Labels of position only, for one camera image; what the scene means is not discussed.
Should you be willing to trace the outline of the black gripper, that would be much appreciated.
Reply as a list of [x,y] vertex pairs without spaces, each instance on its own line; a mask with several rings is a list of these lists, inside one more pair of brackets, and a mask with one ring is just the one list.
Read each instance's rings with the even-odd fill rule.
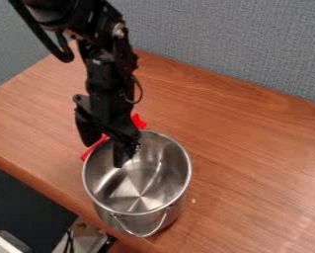
[[103,134],[115,139],[113,166],[120,168],[140,149],[140,131],[131,120],[136,78],[120,75],[112,59],[88,58],[84,63],[87,94],[72,97],[79,136],[87,147]]

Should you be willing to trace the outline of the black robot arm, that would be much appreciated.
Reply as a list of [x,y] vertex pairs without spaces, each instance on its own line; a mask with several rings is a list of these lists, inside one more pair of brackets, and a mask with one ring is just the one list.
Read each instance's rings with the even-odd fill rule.
[[84,63],[84,95],[72,97],[75,124],[83,143],[103,135],[113,141],[113,165],[120,167],[140,146],[140,131],[131,113],[141,97],[133,75],[137,56],[132,51],[121,13],[108,0],[9,0],[32,32],[55,57],[73,61],[67,44],[76,40]]

